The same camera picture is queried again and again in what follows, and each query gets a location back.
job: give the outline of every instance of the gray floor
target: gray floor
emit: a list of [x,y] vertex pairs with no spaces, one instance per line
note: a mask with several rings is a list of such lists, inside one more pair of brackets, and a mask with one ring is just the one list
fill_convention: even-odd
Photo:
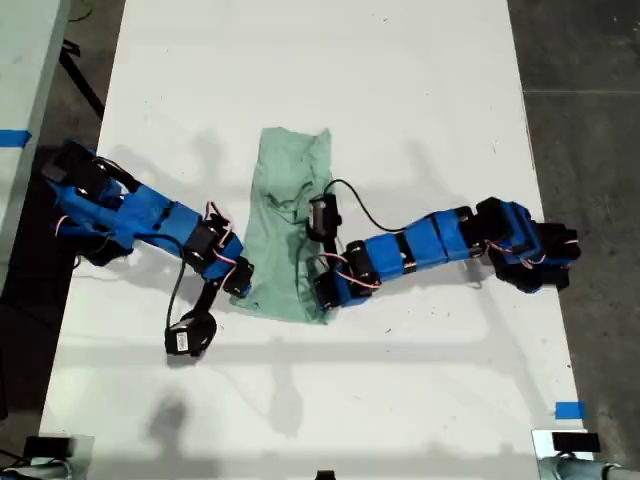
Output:
[[[89,4],[94,11],[67,30],[67,38],[81,45],[78,63],[102,98],[123,3],[75,0],[72,17]],[[509,6],[545,213],[581,235],[583,258],[561,302],[587,425],[601,434],[606,458],[640,468],[634,368],[640,362],[640,4],[509,0]],[[94,113],[58,69],[41,145],[59,145],[66,137],[95,145],[98,135]],[[37,431],[55,349],[50,341],[38,342],[40,362],[31,352],[15,351],[42,385],[29,390],[9,382],[16,396],[34,400],[12,403],[23,408],[12,408],[0,425],[0,447],[20,450],[24,435]]]

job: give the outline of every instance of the black cable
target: black cable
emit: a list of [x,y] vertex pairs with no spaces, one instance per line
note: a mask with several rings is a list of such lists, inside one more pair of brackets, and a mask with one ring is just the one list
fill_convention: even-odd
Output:
[[29,463],[29,459],[25,457],[21,457],[20,455],[16,455],[15,453],[8,452],[2,448],[0,448],[0,455],[4,455],[5,457],[12,458],[18,462],[26,462]]
[[184,248],[182,247],[182,244],[171,235],[164,235],[161,233],[139,233],[134,235],[134,238],[138,238],[140,240],[163,238],[165,240],[173,242],[180,251],[180,258],[182,259],[182,263],[180,264],[180,272],[178,273],[178,278],[176,279],[173,291],[171,292],[171,298],[169,299],[169,308],[167,308],[167,328],[169,328],[171,326],[171,311],[173,310],[173,302],[175,301],[176,295],[178,294],[178,289],[180,288],[182,277],[184,276],[184,270],[187,266],[187,257],[184,254]]
[[49,325],[48,322],[45,322],[44,320],[42,320],[41,318],[39,318],[38,316],[34,315],[33,313],[18,307],[17,305],[14,305],[13,303],[8,303],[6,299],[4,298],[0,298],[0,306],[5,306],[8,308],[11,308],[12,310],[15,310],[18,313],[21,313],[22,315],[24,315],[25,317],[33,320],[35,323],[39,324],[41,327],[47,329],[50,333],[52,333],[53,335],[58,335],[58,332],[51,326]]
[[83,20],[86,20],[87,18],[89,18],[92,14],[93,14],[93,7],[91,5],[89,5],[86,0],[80,0],[80,3],[82,3],[85,7],[88,8],[87,12],[84,15],[80,15],[78,18],[72,18],[69,20],[69,23],[79,23],[82,22]]
[[398,232],[404,232],[406,230],[406,228],[386,228],[383,227],[382,225],[380,225],[369,213],[369,210],[367,210],[367,207],[364,206],[364,203],[362,202],[362,199],[360,198],[360,195],[358,195],[358,192],[356,192],[356,189],[353,188],[353,186],[347,182],[346,180],[342,180],[341,178],[336,178],[335,180],[331,180],[326,187],[324,187],[324,194],[326,194],[329,191],[329,188],[331,188],[332,185],[336,184],[336,183],[342,183],[343,185],[345,185],[346,187],[349,188],[349,190],[351,190],[351,192],[353,193],[353,195],[356,197],[356,200],[358,200],[358,203],[360,204],[360,206],[362,207],[362,211],[364,211],[365,215],[367,216],[367,218],[369,218],[369,220],[371,221],[371,223],[373,223],[376,227],[378,227],[380,230],[383,230],[385,232],[389,232],[389,233],[398,233]]

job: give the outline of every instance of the cable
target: cable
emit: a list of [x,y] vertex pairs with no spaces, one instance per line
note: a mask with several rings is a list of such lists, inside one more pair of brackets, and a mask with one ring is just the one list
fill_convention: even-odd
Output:
[[218,252],[215,251],[215,249],[213,249],[213,253],[216,255],[217,258],[219,258],[220,260],[222,260],[225,263],[228,263],[229,265],[236,265],[237,262],[235,260],[231,260],[230,258],[224,257],[222,255],[220,255]]
[[335,180],[331,180],[326,187],[324,187],[324,192],[323,194],[326,194],[329,191],[329,188],[331,188],[332,185],[336,184],[336,183],[342,183],[343,185],[345,185],[347,188],[349,188],[349,190],[351,190],[351,192],[353,193],[353,195],[356,197],[356,200],[358,201],[358,203],[360,204],[360,207],[362,207],[362,211],[365,213],[365,215],[367,216],[367,218],[369,218],[369,220],[371,221],[371,223],[373,223],[376,227],[378,227],[380,230],[383,230],[385,232],[389,232],[389,233],[398,233],[398,232],[404,232],[406,227],[403,228],[386,228],[383,227],[382,225],[380,225],[369,213],[369,210],[367,210],[367,207],[364,206],[364,203],[362,202],[362,199],[360,198],[360,195],[358,195],[358,192],[356,192],[356,189],[353,188],[353,186],[347,182],[346,180],[342,180],[341,178],[336,178]]
[[[347,261],[346,258],[340,256],[340,255],[336,255],[335,253],[319,253],[318,255],[316,255],[317,257],[331,257],[331,258],[337,258],[338,260],[344,262],[347,264],[347,266],[349,267],[349,270],[351,270],[353,272],[353,269],[351,269],[351,265],[349,265],[349,262]],[[365,288],[372,288],[374,290],[378,289],[381,287],[381,285],[379,283],[365,283],[362,282],[360,280],[358,280],[357,278],[351,277],[349,275],[346,275],[342,272],[339,272],[337,270],[334,270],[335,273],[337,273],[339,276],[341,276],[342,278],[344,278],[345,280],[349,281],[349,282],[353,282],[353,283],[357,283],[358,285],[365,287]]]
[[84,15],[80,15],[78,18],[72,18],[69,20],[69,23],[79,23],[93,15],[93,7],[89,5],[86,0],[80,0],[80,3],[88,8],[87,12]]
[[224,276],[224,278],[222,279],[222,283],[220,284],[220,288],[221,288],[222,290],[224,290],[224,284],[225,284],[225,283],[227,283],[227,279],[228,279],[231,275],[233,275],[233,272],[235,272],[235,271],[236,271],[236,268],[238,268],[238,265],[237,265],[237,264],[236,264],[236,265],[234,265],[233,267],[231,267],[231,268],[229,269],[229,271],[227,272],[227,274],[226,274],[226,275]]
[[71,217],[69,217],[69,215],[63,215],[63,216],[60,217],[60,220],[58,220],[58,223],[56,223],[56,232],[55,232],[54,237],[58,236],[58,231],[60,230],[60,225],[62,225],[62,222],[64,222],[65,219],[67,219],[67,218],[71,218]]
[[180,263],[180,272],[178,273],[178,278],[176,279],[176,283],[173,286],[173,291],[171,292],[171,298],[169,299],[169,307],[167,308],[167,328],[170,328],[171,327],[171,311],[173,310],[173,302],[175,301],[176,295],[178,294],[178,289],[180,288],[180,284],[182,283],[182,277],[184,276],[184,270],[187,266],[187,257],[184,254],[184,248],[182,247],[182,244],[175,237],[172,237],[171,235],[163,235],[161,233],[149,233],[149,234],[139,233],[134,235],[133,237],[138,238],[140,240],[162,238],[164,240],[173,242],[178,247],[182,262]]
[[44,320],[42,320],[41,318],[39,318],[38,316],[34,315],[33,313],[18,307],[17,305],[14,305],[13,303],[9,303],[7,302],[4,298],[0,298],[0,305],[3,305],[5,307],[8,307],[12,310],[15,310],[18,313],[21,313],[22,315],[24,315],[25,317],[33,320],[35,323],[39,324],[42,328],[45,328],[46,330],[48,330],[50,333],[52,333],[53,335],[58,335],[58,332],[51,326],[49,325],[48,322],[45,322]]
[[16,460],[18,462],[26,462],[27,464],[30,463],[28,458],[21,457],[20,455],[16,455],[15,453],[8,452],[7,450],[4,450],[2,448],[0,448],[0,455],[4,455],[5,457],[12,458],[13,460]]

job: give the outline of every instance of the green towel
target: green towel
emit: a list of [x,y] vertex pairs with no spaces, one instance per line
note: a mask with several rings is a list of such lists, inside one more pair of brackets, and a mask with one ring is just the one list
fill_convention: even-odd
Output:
[[309,200],[331,181],[331,133],[265,128],[251,187],[242,255],[254,265],[251,292],[238,307],[294,322],[326,323],[311,289],[320,244],[307,239]]

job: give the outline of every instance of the black clamp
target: black clamp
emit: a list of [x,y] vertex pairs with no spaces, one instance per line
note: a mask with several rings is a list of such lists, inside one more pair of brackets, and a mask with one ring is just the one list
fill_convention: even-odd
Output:
[[178,323],[165,328],[164,347],[167,354],[199,357],[211,344],[218,324],[209,309],[219,288],[218,281],[206,282],[193,310],[184,314]]
[[246,258],[238,257],[222,289],[229,295],[244,297],[251,286],[252,275],[253,265],[249,263]]

